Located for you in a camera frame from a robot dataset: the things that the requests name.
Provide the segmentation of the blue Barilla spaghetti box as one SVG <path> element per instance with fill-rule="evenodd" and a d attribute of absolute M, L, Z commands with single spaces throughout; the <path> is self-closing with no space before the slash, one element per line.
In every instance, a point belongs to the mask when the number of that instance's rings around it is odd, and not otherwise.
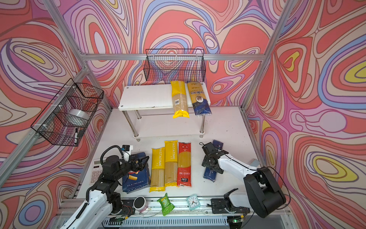
<path fill-rule="evenodd" d="M 223 143 L 218 141 L 218 140 L 213 140 L 212 141 L 212 144 L 214 146 L 215 149 L 217 150 L 222 150 L 223 149 Z M 217 176 L 217 172 L 210 169 L 209 167 L 205 167 L 205 172 L 204 172 L 204 175 L 203 175 L 203 178 L 207 179 L 207 180 L 210 180 L 212 182 L 215 182 L 216 181 L 216 176 Z"/>

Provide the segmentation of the blue Barilla rigatoni box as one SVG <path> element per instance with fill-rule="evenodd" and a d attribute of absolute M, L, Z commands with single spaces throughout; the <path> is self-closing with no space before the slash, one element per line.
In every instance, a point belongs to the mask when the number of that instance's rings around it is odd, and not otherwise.
<path fill-rule="evenodd" d="M 144 170 L 133 172 L 130 171 L 128 175 L 122 179 L 122 190 L 125 193 L 132 193 L 140 189 L 150 187 L 150 170 L 148 163 L 146 163 Z"/>

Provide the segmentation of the red spaghetti bag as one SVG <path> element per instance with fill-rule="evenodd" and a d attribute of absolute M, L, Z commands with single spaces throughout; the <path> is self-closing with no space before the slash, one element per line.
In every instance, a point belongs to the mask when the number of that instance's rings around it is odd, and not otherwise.
<path fill-rule="evenodd" d="M 191 187 L 191 143 L 179 142 L 178 150 L 177 186 Z"/>

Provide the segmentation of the long yellow Pastatime bag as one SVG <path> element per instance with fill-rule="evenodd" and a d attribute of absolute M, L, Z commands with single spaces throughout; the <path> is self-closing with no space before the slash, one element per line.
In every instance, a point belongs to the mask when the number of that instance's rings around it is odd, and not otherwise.
<path fill-rule="evenodd" d="M 178 141 L 165 141 L 165 187 L 177 186 Z"/>

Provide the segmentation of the dark blue yellow spaghetti bag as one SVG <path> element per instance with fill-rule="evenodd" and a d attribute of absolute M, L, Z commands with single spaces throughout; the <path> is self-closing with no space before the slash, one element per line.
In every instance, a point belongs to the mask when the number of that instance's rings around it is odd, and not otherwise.
<path fill-rule="evenodd" d="M 200 82 L 188 82 L 187 87 L 195 115 L 211 115 L 212 112 L 205 96 L 202 84 Z"/>

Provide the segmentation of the yellow barcode spaghetti bag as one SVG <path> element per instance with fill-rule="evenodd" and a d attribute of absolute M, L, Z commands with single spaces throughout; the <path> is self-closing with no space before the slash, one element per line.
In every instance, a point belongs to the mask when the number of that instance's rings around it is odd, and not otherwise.
<path fill-rule="evenodd" d="M 171 86 L 172 86 L 172 100 L 174 109 L 173 118 L 178 117 L 190 118 L 188 112 L 185 83 L 182 81 L 171 81 Z"/>

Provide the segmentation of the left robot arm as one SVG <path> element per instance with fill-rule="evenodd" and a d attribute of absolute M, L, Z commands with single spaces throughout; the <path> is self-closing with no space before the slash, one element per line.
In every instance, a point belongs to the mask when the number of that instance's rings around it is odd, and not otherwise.
<path fill-rule="evenodd" d="M 97 229 L 107 216 L 121 212 L 123 203 L 116 189 L 123 185 L 123 178 L 130 172 L 144 170 L 149 160 L 149 156 L 132 156 L 131 149 L 130 145 L 113 145 L 101 154 L 101 174 L 87 189 L 84 202 L 62 229 Z"/>

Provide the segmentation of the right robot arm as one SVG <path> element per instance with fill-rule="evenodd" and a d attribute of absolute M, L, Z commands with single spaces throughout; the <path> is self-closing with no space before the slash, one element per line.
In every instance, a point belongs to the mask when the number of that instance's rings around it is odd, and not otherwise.
<path fill-rule="evenodd" d="M 242 181 L 245 193 L 238 188 L 224 194 L 222 199 L 212 199 L 212 212 L 224 210 L 234 214 L 244 208 L 252 209 L 259 217 L 265 218 L 276 210 L 283 209 L 287 202 L 277 180 L 268 167 L 257 168 L 245 164 L 213 143 L 200 143 L 205 153 L 202 166 L 219 174 L 229 173 Z"/>

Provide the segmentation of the white two-tier shelf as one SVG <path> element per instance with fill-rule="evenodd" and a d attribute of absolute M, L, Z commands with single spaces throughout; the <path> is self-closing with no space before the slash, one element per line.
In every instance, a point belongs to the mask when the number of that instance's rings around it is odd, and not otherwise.
<path fill-rule="evenodd" d="M 189 118 L 174 119 L 170 85 L 126 86 L 118 109 L 125 116 L 136 141 L 150 137 L 205 135 L 205 117 L 196 116 L 186 90 Z"/>

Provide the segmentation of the white pink calculator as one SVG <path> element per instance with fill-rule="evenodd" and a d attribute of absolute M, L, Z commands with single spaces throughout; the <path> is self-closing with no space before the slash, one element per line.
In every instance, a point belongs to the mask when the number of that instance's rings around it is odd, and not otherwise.
<path fill-rule="evenodd" d="M 90 184 L 93 185 L 99 178 L 99 176 L 103 172 L 103 167 L 99 159 L 93 161 L 91 177 L 90 177 Z"/>

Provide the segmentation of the grey small box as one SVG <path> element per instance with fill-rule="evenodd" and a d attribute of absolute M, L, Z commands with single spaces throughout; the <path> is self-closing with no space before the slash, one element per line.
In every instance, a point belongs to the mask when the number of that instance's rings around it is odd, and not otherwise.
<path fill-rule="evenodd" d="M 255 167 L 256 169 L 260 168 L 260 162 L 258 159 L 253 159 L 252 162 L 249 164 L 251 167 Z"/>

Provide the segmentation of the short yellow Pastatime bag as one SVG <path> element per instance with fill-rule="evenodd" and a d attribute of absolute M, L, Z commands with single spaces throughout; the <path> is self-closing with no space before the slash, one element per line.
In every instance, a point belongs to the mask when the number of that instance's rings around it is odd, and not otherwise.
<path fill-rule="evenodd" d="M 165 191 L 165 147 L 152 149 L 150 192 Z"/>

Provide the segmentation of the teal alarm clock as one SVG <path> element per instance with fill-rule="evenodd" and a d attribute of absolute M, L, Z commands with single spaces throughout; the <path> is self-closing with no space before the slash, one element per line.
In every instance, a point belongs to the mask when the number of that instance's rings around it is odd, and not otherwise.
<path fill-rule="evenodd" d="M 201 203 L 196 194 L 189 196 L 186 201 L 190 211 L 196 210 L 201 207 Z"/>

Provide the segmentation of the black marker pen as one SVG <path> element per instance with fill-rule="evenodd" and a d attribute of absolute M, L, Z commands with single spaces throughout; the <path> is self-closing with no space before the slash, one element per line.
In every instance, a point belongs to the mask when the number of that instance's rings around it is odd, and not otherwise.
<path fill-rule="evenodd" d="M 78 128 L 75 129 L 74 144 L 78 145 Z"/>

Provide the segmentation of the green snack pouch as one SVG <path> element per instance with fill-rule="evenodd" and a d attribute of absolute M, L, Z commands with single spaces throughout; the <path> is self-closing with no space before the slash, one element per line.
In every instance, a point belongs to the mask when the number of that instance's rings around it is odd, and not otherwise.
<path fill-rule="evenodd" d="M 159 198 L 157 202 L 161 205 L 163 216 L 170 214 L 175 208 L 175 205 L 170 201 L 167 193 Z"/>

